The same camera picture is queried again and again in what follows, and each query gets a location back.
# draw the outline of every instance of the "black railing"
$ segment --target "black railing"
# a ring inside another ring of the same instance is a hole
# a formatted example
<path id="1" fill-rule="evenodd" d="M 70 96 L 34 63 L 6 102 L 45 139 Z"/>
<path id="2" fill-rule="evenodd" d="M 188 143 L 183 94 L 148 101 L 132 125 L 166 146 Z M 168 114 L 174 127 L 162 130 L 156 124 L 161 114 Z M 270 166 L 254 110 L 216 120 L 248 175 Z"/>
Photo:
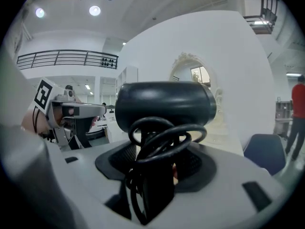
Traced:
<path id="1" fill-rule="evenodd" d="M 50 65 L 89 65 L 110 69 L 117 68 L 118 56 L 105 52 L 85 50 L 49 50 L 33 52 L 18 57 L 19 69 Z"/>
<path id="2" fill-rule="evenodd" d="M 244 16 L 256 34 L 271 34 L 277 19 L 278 0 L 261 0 L 259 15 Z"/>

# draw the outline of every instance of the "person in red shirt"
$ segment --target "person in red shirt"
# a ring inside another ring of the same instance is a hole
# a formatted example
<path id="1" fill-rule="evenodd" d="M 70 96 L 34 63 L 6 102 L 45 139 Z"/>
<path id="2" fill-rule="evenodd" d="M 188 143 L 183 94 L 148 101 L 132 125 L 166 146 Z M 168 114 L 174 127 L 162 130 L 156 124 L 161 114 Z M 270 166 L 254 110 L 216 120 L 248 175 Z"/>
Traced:
<path id="1" fill-rule="evenodd" d="M 305 77 L 303 75 L 299 76 L 298 84 L 292 89 L 292 104 L 294 109 L 293 121 L 285 152 L 286 154 L 290 152 L 298 134 L 295 150 L 291 157 L 294 161 L 298 157 L 305 139 Z"/>

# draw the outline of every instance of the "navy chair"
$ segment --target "navy chair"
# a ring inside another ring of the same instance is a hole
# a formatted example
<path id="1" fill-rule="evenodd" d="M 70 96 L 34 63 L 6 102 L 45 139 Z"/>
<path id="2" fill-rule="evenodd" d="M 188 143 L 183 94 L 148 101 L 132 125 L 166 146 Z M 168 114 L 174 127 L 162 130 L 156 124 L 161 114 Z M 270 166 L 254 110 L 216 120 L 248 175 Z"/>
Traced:
<path id="1" fill-rule="evenodd" d="M 286 164 L 283 145 L 278 135 L 253 135 L 244 150 L 244 156 L 265 168 L 272 176 Z"/>

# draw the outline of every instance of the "ceiling light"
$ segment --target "ceiling light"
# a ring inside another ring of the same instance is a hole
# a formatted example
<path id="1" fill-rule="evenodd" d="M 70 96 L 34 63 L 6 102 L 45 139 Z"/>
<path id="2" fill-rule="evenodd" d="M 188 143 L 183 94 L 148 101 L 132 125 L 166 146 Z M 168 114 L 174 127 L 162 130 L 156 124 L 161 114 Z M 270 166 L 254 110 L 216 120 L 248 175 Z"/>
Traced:
<path id="1" fill-rule="evenodd" d="M 292 77 L 299 77 L 301 74 L 296 74 L 296 73 L 287 73 L 287 76 L 292 76 Z"/>
<path id="2" fill-rule="evenodd" d="M 269 23 L 269 21 L 255 21 L 254 22 L 254 25 L 262 25 L 262 24 L 268 24 Z"/>
<path id="3" fill-rule="evenodd" d="M 92 6 L 89 8 L 89 13 L 93 16 L 98 16 L 101 13 L 101 9 L 99 6 Z"/>
<path id="4" fill-rule="evenodd" d="M 44 10 L 41 8 L 36 9 L 35 14 L 38 18 L 42 18 L 44 16 Z"/>

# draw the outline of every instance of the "red shirt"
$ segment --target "red shirt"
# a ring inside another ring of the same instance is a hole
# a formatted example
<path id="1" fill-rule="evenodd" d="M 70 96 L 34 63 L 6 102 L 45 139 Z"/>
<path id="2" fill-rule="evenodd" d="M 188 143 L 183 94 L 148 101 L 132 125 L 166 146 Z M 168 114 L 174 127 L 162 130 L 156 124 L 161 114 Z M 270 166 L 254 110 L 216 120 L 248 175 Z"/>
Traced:
<path id="1" fill-rule="evenodd" d="M 292 89 L 294 117 L 305 118 L 305 85 L 298 84 Z"/>

